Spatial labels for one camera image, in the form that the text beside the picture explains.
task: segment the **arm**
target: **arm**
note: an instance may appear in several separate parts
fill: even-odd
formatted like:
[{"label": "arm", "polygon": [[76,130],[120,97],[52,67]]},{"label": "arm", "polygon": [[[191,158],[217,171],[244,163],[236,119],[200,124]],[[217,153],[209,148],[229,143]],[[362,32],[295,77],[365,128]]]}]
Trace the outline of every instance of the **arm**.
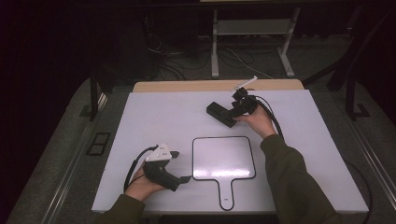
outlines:
[{"label": "arm", "polygon": [[258,107],[247,122],[264,140],[265,170],[280,223],[342,223],[315,179],[306,171],[303,156],[276,134],[272,121]]},{"label": "arm", "polygon": [[95,224],[139,223],[145,205],[143,201],[152,193],[164,187],[151,182],[144,176],[143,165],[134,174],[134,178],[124,194],[121,194],[110,210],[95,220]]}]

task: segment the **person's left hand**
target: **person's left hand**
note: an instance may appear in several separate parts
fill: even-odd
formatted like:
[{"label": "person's left hand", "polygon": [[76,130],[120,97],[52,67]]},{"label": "person's left hand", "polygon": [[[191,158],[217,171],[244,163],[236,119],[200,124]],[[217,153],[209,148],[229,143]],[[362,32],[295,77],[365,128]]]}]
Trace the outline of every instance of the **person's left hand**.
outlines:
[{"label": "person's left hand", "polygon": [[154,183],[146,178],[143,171],[143,165],[134,174],[134,178],[129,185],[128,189],[125,190],[125,194],[133,197],[140,202],[145,201],[152,193],[165,189],[163,186]]}]

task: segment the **white table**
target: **white table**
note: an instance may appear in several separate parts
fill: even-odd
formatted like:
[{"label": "white table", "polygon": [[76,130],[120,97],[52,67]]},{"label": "white table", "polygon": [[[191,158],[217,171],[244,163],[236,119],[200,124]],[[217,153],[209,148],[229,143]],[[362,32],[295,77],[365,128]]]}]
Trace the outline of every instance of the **white table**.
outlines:
[{"label": "white table", "polygon": [[[209,81],[209,84],[213,83],[216,84],[216,81]],[[184,176],[192,175],[191,153],[195,138],[245,136],[251,144],[256,175],[251,179],[233,182],[233,209],[226,212],[219,206],[217,182],[192,179],[190,183],[180,185],[176,192],[163,190],[153,194],[145,201],[145,212],[147,215],[274,213],[275,207],[264,170],[265,158],[259,148],[262,141],[260,137],[243,122],[228,128],[205,112],[212,102],[232,108],[233,93],[168,91],[130,94],[92,210],[104,212],[112,206],[122,193],[123,182],[132,161],[147,147],[166,142],[170,148],[179,151],[178,158],[171,160],[166,169],[172,175]],[[291,90],[249,93],[260,95],[269,102],[286,143],[304,155],[309,174],[318,181],[335,210],[341,213],[367,212],[368,208],[310,92]]]}]

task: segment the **sleeve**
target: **sleeve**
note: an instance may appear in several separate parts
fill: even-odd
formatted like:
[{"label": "sleeve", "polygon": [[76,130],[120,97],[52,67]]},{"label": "sleeve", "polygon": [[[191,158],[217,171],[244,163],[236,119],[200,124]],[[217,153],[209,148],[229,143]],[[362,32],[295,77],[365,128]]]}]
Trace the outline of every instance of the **sleeve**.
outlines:
[{"label": "sleeve", "polygon": [[277,134],[261,143],[265,170],[281,224],[342,223],[315,179],[306,171],[303,156]]},{"label": "sleeve", "polygon": [[145,205],[135,198],[121,194],[110,210],[95,220],[95,224],[139,223]]}]

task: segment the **hand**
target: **hand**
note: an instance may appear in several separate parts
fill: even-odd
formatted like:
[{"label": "hand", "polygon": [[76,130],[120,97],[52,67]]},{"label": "hand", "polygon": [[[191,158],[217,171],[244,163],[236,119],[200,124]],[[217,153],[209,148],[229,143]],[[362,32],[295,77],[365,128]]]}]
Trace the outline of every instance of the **hand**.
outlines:
[{"label": "hand", "polygon": [[145,201],[152,193],[165,189],[163,186],[151,182],[146,178],[145,172],[143,171],[143,165],[144,163],[142,163],[140,168],[134,174],[134,178],[128,189],[125,190],[126,195],[133,197],[140,202]]},{"label": "hand", "polygon": [[267,112],[259,105],[251,115],[242,115],[233,119],[246,122],[262,139],[271,134],[276,134],[272,120]]}]

